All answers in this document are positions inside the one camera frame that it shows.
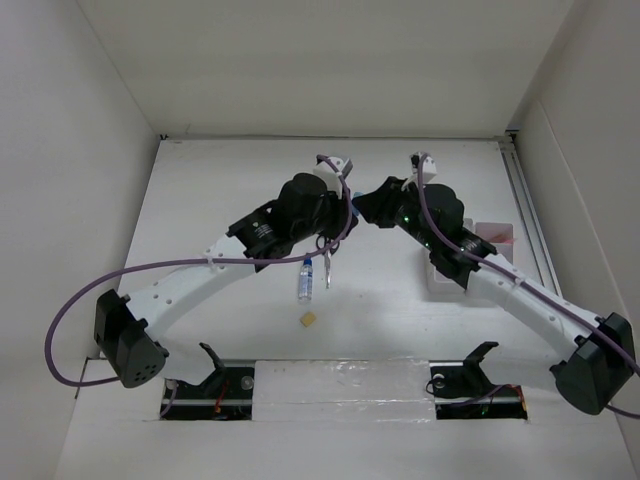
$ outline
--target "white tabletop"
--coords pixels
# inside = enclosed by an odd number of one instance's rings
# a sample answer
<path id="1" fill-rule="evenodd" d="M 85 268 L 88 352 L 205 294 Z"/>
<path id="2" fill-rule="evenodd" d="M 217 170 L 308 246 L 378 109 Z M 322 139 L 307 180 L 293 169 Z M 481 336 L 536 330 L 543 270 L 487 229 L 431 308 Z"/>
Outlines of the white tabletop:
<path id="1" fill-rule="evenodd" d="M 227 227 L 267 200 L 317 153 L 351 156 L 352 190 L 405 177 L 408 155 L 432 153 L 436 182 L 451 186 L 476 221 L 513 223 L 514 263 L 536 278 L 498 146 L 462 140 L 190 140 L 162 142 L 127 265 L 198 256 Z M 312 249 L 311 241 L 297 252 Z M 299 265 L 271 266 L 212 297 L 163 340 L 222 358 L 459 359 L 486 340 L 491 353 L 548 367 L 550 349 L 499 309 L 446 301 L 426 290 L 421 247 L 404 232 L 359 225 L 335 255 L 332 287 L 314 262 L 311 310 L 296 299 Z M 120 293 L 163 275 L 125 277 Z M 108 375 L 91 362 L 87 376 Z M 162 382 L 135 390 L 83 389 L 59 479 L 101 478 L 635 478 L 615 417 L 581 414 L 557 394 L 525 389 L 530 420 L 418 423 L 155 421 Z"/>

